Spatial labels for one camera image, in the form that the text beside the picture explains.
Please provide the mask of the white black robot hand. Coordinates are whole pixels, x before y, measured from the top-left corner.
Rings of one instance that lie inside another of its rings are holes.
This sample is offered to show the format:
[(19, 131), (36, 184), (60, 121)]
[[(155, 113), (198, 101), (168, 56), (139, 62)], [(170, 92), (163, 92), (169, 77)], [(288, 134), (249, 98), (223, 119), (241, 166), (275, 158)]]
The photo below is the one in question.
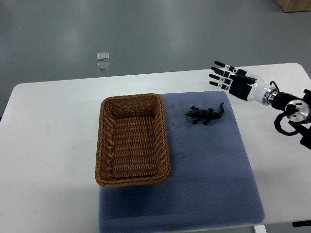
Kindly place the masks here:
[(272, 85), (265, 84), (259, 76), (236, 68), (219, 61), (215, 61), (216, 67), (211, 67), (213, 73), (209, 77), (213, 78), (209, 84), (228, 91), (229, 94), (244, 100), (257, 101), (268, 105), (269, 95), (275, 91)]

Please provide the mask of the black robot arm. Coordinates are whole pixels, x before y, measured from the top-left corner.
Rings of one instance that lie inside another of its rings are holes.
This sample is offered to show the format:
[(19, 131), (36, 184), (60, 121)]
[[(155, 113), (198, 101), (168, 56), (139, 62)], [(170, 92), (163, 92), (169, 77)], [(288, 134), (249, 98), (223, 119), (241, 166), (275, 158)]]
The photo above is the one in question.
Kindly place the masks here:
[[(302, 135), (300, 144), (308, 149), (311, 148), (311, 128), (304, 126), (311, 122), (310, 90), (305, 89), (304, 96), (299, 98), (292, 94), (279, 92), (278, 89), (273, 88), (268, 94), (264, 94), (263, 103), (282, 111), (274, 120), (275, 129), (279, 133), (285, 136), (300, 134)], [(282, 128), (281, 121), (283, 118), (287, 118), (289, 125), (294, 128), (292, 132)]]

